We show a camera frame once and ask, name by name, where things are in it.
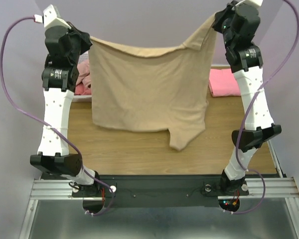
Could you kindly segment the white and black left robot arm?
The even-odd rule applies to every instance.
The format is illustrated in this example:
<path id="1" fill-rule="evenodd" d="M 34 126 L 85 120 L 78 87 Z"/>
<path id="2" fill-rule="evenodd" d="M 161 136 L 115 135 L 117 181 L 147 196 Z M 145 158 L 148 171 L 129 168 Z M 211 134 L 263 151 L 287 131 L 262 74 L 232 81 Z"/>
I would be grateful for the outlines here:
<path id="1" fill-rule="evenodd" d="M 96 171 L 86 168 L 80 152 L 70 153 L 68 121 L 79 76 L 80 56 L 92 43 L 89 34 L 75 27 L 53 26 L 45 31 L 48 55 L 41 74 L 45 102 L 42 138 L 30 164 L 43 173 L 69 179 L 75 192 L 88 197 L 100 193 Z"/>

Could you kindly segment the beige t shirt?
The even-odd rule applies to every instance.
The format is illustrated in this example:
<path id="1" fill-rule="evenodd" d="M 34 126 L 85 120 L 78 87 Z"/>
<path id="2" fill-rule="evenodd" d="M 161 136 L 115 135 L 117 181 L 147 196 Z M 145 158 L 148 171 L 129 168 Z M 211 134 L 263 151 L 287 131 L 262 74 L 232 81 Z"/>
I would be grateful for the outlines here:
<path id="1" fill-rule="evenodd" d="M 92 37 L 94 124 L 133 132 L 168 130 L 170 147 L 179 151 L 204 132 L 214 20 L 209 17 L 176 47 L 142 48 Z"/>

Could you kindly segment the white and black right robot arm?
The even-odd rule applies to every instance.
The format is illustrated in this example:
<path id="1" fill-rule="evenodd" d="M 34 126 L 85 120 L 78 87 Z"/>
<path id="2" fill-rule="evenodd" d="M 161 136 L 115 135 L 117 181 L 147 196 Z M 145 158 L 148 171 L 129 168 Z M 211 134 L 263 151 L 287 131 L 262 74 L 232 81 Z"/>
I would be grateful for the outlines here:
<path id="1" fill-rule="evenodd" d="M 215 14 L 212 25 L 223 36 L 226 60 L 238 84 L 245 112 L 240 128 L 231 134 L 234 149 L 219 182 L 224 194 L 243 187 L 254 154 L 264 142 L 282 132 L 269 112 L 262 85 L 262 54 L 253 43 L 260 25 L 258 8 L 261 4 L 254 0 L 233 0 Z"/>

